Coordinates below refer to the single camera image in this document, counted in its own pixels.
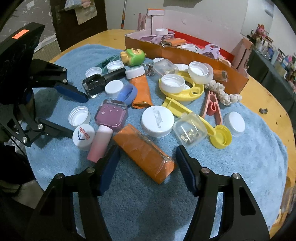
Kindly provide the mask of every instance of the white wall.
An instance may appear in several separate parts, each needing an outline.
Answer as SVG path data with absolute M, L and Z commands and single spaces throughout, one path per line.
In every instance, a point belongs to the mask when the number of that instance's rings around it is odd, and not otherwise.
M 241 34 L 247 36 L 251 30 L 255 30 L 258 24 L 263 24 L 265 30 L 269 33 L 272 24 L 272 17 L 265 12 L 265 7 L 270 7 L 270 4 L 265 0 L 249 0 L 246 18 L 242 27 Z
M 286 55 L 296 53 L 296 35 L 281 11 L 274 7 L 274 20 L 272 22 L 270 38 L 274 45 Z
M 184 0 L 166 0 L 180 2 Z M 194 8 L 168 6 L 164 7 L 164 0 L 127 0 L 126 19 L 124 29 L 137 29 L 139 13 L 146 14 L 147 8 L 162 8 L 201 15 L 207 20 L 240 33 L 246 15 L 248 0 L 202 0 Z M 108 29 L 117 29 L 121 25 L 124 0 L 105 0 Z

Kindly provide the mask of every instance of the teal clip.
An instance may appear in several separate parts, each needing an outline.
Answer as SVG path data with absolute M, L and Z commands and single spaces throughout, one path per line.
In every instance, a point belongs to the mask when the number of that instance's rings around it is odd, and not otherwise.
M 96 65 L 96 67 L 100 67 L 102 69 L 102 75 L 105 75 L 108 73 L 107 70 L 107 65 L 115 60 L 120 60 L 120 56 L 119 55 L 113 55 L 108 59 L 105 59 L 104 61 L 102 61 L 101 63 L 99 63 L 98 65 Z

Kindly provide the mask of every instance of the yellow plastic toy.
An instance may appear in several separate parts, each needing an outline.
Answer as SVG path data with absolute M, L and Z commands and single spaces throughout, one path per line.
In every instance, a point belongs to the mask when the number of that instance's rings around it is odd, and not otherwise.
M 183 113 L 189 114 L 189 113 L 193 112 L 192 110 L 189 110 L 187 107 L 183 106 L 182 104 L 180 104 L 176 100 L 171 99 L 169 97 L 165 98 L 165 102 L 162 104 L 162 106 L 168 108 L 173 113 L 173 115 L 175 115 L 177 117 L 181 117 Z M 211 124 L 208 123 L 201 116 L 200 116 L 200 119 L 203 122 L 203 124 L 205 125 L 205 127 L 207 128 L 207 134 L 209 136 L 214 136 L 216 134 L 216 131 L 211 126 Z
M 210 137 L 211 143 L 218 149 L 224 149 L 232 142 L 232 135 L 230 130 L 224 125 L 217 125 L 215 127 L 216 134 Z
M 201 95 L 205 91 L 204 85 L 199 85 L 194 83 L 193 80 L 190 78 L 189 74 L 185 71 L 179 71 L 178 75 L 182 76 L 185 79 L 185 81 L 192 84 L 192 87 L 188 90 L 183 90 L 177 94 L 168 93 L 160 88 L 162 93 L 164 93 L 169 98 L 175 99 L 177 101 L 186 101 L 186 102 L 193 101 L 201 97 Z
M 140 49 L 127 49 L 120 52 L 121 61 L 129 66 L 141 65 L 145 60 L 146 54 Z

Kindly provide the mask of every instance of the orange label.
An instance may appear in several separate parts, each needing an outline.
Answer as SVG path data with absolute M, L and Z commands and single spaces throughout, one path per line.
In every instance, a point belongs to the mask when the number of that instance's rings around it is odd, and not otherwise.
M 19 32 L 18 34 L 14 35 L 12 38 L 13 39 L 18 39 L 19 37 L 23 36 L 26 32 L 29 32 L 29 30 L 23 29 L 21 32 Z

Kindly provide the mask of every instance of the rope toy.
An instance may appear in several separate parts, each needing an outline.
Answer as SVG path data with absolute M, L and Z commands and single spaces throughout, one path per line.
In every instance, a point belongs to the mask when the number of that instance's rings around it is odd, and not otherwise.
M 221 83 L 216 83 L 215 80 L 211 80 L 209 83 L 205 84 L 205 88 L 213 91 L 217 94 L 218 99 L 224 105 L 231 105 L 242 100 L 242 96 L 238 94 L 229 95 L 224 92 L 224 85 Z

